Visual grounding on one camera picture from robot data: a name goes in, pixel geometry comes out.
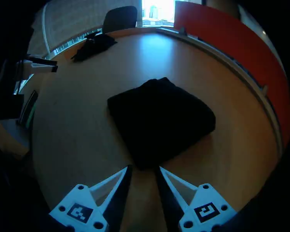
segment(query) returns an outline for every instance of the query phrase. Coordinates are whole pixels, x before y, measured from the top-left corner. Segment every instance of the folded black cloth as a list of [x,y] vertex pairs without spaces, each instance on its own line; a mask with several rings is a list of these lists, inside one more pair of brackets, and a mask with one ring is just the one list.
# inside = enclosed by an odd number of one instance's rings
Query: folded black cloth
[[97,33],[87,35],[85,44],[77,50],[77,53],[71,57],[74,62],[84,61],[87,58],[101,53],[117,42],[110,36],[105,34],[96,35]]
[[113,96],[107,104],[141,170],[169,160],[215,129],[211,109],[166,77]]

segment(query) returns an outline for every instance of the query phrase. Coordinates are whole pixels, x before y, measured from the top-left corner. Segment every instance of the curtain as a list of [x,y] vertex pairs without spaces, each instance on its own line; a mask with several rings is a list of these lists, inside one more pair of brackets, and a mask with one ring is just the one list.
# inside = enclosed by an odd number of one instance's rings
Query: curtain
[[29,42],[28,53],[44,56],[48,51],[43,38],[42,12],[43,8],[36,13],[36,18],[32,24],[34,32]]

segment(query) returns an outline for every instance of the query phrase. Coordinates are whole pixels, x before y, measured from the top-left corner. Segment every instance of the red wall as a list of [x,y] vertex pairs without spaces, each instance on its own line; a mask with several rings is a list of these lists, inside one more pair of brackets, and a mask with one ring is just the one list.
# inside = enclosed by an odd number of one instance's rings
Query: red wall
[[174,27],[185,27],[248,69],[260,86],[267,85],[267,97],[277,115],[284,146],[290,139],[290,93],[287,78],[268,46],[239,20],[210,7],[176,1]]

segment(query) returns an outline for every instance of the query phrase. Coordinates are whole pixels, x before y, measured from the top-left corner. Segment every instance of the black chair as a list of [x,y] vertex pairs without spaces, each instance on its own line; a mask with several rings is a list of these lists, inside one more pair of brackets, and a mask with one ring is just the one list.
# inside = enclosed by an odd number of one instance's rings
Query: black chair
[[134,28],[137,9],[134,6],[119,7],[110,10],[104,19],[102,32],[108,33],[127,28]]

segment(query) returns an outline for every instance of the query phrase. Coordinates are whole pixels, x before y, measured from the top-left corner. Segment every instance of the round table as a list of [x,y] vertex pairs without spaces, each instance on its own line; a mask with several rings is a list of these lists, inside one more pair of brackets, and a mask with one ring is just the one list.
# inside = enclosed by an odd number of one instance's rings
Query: round table
[[[107,109],[107,99],[152,78],[167,77],[204,101],[216,130],[162,164],[193,185],[210,183],[240,210],[278,161],[266,113],[226,66],[196,47],[154,29],[111,33],[118,42],[81,63],[57,55],[58,71],[43,82],[33,126],[33,159],[52,209],[76,185],[93,186],[133,164]],[[151,170],[133,168],[121,231],[166,231]]]

